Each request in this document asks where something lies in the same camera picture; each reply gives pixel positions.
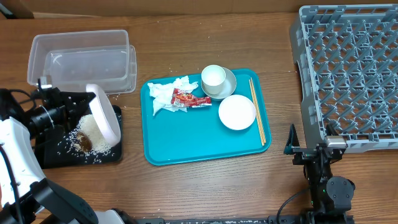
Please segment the large white plate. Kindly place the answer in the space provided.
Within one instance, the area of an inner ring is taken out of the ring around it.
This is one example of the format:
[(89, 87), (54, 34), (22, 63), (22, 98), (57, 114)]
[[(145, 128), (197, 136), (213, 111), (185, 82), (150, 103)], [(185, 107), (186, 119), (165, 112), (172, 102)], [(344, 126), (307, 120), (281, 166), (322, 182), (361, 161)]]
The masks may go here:
[(121, 140), (121, 130), (110, 100), (97, 84), (87, 84), (86, 92), (95, 94), (89, 103), (91, 114), (106, 142), (114, 147)]

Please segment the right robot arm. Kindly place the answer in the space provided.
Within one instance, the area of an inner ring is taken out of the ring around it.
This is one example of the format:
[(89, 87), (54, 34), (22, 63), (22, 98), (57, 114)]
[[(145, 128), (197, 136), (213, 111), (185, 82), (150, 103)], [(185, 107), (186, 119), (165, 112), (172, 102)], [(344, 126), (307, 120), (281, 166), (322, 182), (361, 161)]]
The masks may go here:
[[(308, 188), (281, 205), (276, 215), (277, 223), (354, 223), (353, 217), (347, 216), (346, 212), (351, 210), (355, 184), (344, 177), (334, 176), (331, 171), (331, 165), (342, 159), (348, 145), (330, 125), (327, 130), (329, 135), (322, 143), (314, 148), (303, 148), (300, 147), (295, 126), (290, 126), (284, 154), (293, 155), (292, 163), (303, 167)], [(311, 197), (311, 209), (302, 210), (296, 216), (280, 215), (289, 202), (307, 192)]]

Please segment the white rice pile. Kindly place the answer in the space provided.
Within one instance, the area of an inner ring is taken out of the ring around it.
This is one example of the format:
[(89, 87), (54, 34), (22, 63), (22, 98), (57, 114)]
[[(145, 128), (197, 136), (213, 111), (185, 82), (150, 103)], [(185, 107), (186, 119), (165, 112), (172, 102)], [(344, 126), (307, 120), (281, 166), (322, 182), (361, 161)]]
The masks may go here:
[[(90, 152), (79, 151), (75, 147), (76, 134), (82, 132), (92, 143)], [(101, 134), (92, 114), (84, 115), (75, 129), (65, 134), (55, 149), (55, 158), (51, 159), (55, 166), (74, 166), (116, 162), (121, 158), (121, 150), (111, 147)]]

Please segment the red snack wrapper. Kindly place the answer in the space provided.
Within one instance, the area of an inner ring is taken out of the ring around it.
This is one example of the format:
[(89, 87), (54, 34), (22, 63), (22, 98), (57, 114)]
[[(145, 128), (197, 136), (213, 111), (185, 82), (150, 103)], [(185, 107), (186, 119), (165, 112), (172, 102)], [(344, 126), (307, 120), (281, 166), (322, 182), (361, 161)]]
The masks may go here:
[(184, 90), (175, 88), (170, 103), (177, 108), (201, 108), (211, 106), (211, 98), (209, 96), (199, 98)]

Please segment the brown food scrap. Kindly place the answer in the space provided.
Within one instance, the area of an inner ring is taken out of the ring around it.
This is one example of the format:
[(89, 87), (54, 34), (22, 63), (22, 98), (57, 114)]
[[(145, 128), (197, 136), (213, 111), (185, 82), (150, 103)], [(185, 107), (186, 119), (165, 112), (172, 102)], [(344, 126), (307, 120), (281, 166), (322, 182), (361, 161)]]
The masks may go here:
[(76, 134), (77, 143), (75, 143), (75, 147), (79, 151), (90, 152), (92, 150), (92, 143), (87, 135), (82, 132), (77, 132)]

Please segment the small white plate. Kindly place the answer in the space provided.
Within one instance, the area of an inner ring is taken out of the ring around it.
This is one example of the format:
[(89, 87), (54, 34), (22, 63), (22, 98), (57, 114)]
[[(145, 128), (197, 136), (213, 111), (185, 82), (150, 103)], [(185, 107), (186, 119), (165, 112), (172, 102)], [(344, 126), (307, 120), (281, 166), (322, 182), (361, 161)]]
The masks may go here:
[(227, 128), (240, 131), (252, 125), (256, 119), (256, 109), (249, 98), (231, 95), (220, 103), (218, 115)]

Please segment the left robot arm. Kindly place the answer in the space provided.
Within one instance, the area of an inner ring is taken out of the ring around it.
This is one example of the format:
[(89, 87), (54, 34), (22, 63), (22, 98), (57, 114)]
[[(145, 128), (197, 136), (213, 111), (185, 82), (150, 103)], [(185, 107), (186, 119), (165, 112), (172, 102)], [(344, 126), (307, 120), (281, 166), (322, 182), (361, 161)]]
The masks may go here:
[(30, 143), (57, 128), (73, 129), (90, 110), (101, 134), (115, 146), (121, 130), (105, 92), (95, 84), (81, 93), (39, 87), (27, 99), (43, 103), (27, 111), (12, 94), (13, 90), (1, 89), (1, 223), (32, 223), (43, 209), (50, 212), (44, 223), (136, 223), (117, 208), (96, 212), (46, 178)]

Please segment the white napkin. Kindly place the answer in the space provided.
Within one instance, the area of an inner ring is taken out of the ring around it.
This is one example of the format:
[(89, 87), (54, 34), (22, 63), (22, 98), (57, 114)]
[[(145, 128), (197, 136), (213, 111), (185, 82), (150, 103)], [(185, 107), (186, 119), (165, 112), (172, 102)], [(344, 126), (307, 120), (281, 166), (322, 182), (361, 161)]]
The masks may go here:
[(180, 89), (186, 93), (191, 93), (193, 90), (198, 88), (198, 82), (190, 83), (189, 77), (184, 76), (182, 78), (176, 78), (173, 83), (160, 84), (160, 83), (148, 83), (149, 95), (154, 98), (153, 100), (153, 116), (156, 115), (161, 109), (165, 109), (171, 112), (183, 111), (187, 112), (186, 108), (174, 107), (171, 104), (174, 89)]

